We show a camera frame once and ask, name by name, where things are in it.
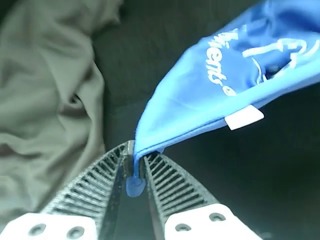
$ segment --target blue bag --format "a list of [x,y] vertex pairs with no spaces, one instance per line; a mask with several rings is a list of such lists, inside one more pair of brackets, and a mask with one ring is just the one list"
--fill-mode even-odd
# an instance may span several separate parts
[[247,106],[259,109],[319,82],[319,9],[317,0],[267,0],[186,50],[140,118],[127,194],[138,196],[145,187],[138,160],[146,154],[226,126],[227,116]]

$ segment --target black fabric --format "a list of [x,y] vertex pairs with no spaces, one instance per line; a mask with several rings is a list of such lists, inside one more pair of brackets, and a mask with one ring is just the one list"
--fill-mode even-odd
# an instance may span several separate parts
[[[148,98],[186,48],[253,3],[126,0],[121,26],[94,43],[107,84],[106,148],[134,137]],[[265,239],[319,239],[319,103],[318,84],[268,104],[260,122],[209,132],[165,153],[254,231],[272,233]],[[155,239],[147,204],[146,193],[123,197],[116,239]]]

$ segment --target fabric fold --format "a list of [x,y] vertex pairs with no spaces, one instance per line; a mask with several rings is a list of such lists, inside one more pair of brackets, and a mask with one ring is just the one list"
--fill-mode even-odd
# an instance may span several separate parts
[[312,0],[267,0],[187,49],[140,118],[128,195],[143,191],[143,182],[133,182],[141,181],[138,160],[146,154],[221,128],[248,105],[260,108],[319,82],[318,7]]

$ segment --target blue cloth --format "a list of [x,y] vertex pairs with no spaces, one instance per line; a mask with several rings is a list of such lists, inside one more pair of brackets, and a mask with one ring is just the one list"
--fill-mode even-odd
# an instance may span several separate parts
[[248,105],[260,108],[319,82],[319,9],[317,0],[267,0],[186,50],[140,118],[127,194],[145,187],[137,174],[144,155],[221,128]]

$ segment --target dark fabric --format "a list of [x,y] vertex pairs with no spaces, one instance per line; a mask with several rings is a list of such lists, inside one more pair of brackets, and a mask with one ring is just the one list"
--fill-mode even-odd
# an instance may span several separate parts
[[[187,47],[253,2],[126,0],[121,26],[103,31],[94,41],[109,93],[104,111],[106,148],[134,137],[148,98]],[[236,131],[225,127],[208,132],[165,154],[250,228],[273,234],[265,239],[319,239],[319,103],[317,84],[263,107],[265,119],[260,122]],[[155,239],[146,194],[124,195],[121,201],[116,239]]]

